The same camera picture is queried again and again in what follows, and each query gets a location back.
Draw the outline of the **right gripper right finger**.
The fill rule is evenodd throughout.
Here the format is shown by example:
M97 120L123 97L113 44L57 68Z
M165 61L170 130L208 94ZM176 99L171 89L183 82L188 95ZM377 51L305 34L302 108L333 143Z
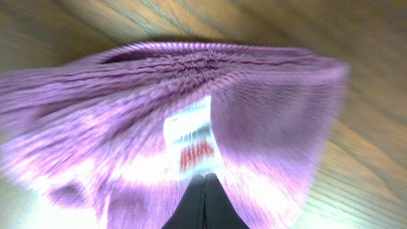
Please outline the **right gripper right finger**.
M206 229L249 229L214 173L205 176L204 194Z

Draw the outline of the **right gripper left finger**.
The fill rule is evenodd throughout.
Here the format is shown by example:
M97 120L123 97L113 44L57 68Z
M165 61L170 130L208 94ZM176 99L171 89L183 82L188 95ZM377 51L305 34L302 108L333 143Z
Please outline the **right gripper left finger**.
M202 175L192 177L173 215L162 229L204 229L204 186Z

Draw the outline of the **purple microfiber cloth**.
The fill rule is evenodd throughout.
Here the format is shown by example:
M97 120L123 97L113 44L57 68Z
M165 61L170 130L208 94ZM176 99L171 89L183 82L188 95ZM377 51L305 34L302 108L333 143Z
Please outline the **purple microfiber cloth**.
M298 217L349 65L302 48L136 43L1 75L3 172L24 228L162 228L214 173L249 228Z

